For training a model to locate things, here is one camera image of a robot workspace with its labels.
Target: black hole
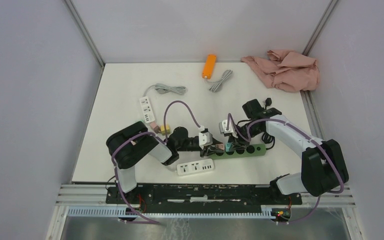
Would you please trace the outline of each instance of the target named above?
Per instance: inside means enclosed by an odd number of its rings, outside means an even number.
[[[249,154],[253,154],[256,151],[256,148],[254,146],[248,146],[246,148],[246,152]]]

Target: gray floor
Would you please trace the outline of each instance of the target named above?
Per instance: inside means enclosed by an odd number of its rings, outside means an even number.
[[[293,209],[292,219],[308,209]],[[276,226],[268,219],[160,218],[161,225],[124,224],[107,217],[68,217],[63,240],[349,240],[341,209],[318,209],[305,221]]]

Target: crumpled towel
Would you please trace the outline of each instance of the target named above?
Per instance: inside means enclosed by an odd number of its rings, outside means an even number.
[[[270,50],[267,55],[270,60],[258,56],[246,56],[240,60],[251,67],[268,89],[277,88],[286,92],[311,91],[319,85],[317,59],[289,49]]]

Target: yellow connector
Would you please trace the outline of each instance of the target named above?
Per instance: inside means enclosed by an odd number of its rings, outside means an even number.
[[[203,79],[210,79],[213,74],[214,66],[216,65],[216,55],[210,54],[206,58],[204,70],[202,71]]]
[[[165,126],[167,127],[167,129],[164,127],[164,125],[161,125],[161,126],[159,127],[160,130],[161,130],[161,134],[162,134],[162,135],[165,135],[166,132],[167,132],[167,134],[170,134],[170,133],[171,133],[171,131],[170,131],[170,125],[166,124]]]

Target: black plug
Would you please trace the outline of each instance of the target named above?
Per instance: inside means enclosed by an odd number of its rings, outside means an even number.
[[[267,110],[267,107],[269,107],[270,105],[272,105],[272,98],[271,97],[268,97],[264,100],[264,106],[265,106],[265,109]]]

